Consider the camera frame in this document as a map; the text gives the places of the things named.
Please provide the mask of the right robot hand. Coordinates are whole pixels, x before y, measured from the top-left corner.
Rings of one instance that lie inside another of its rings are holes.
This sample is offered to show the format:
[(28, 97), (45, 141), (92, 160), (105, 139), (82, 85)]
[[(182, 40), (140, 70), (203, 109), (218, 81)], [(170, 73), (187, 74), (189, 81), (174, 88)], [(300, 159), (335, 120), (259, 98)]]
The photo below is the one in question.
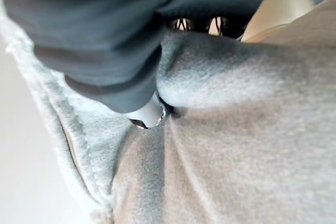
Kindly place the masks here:
[(206, 31), (214, 17), (243, 27), (262, 0), (4, 0), (46, 67), (76, 92), (144, 129), (167, 109), (156, 91), (161, 42), (179, 18)]

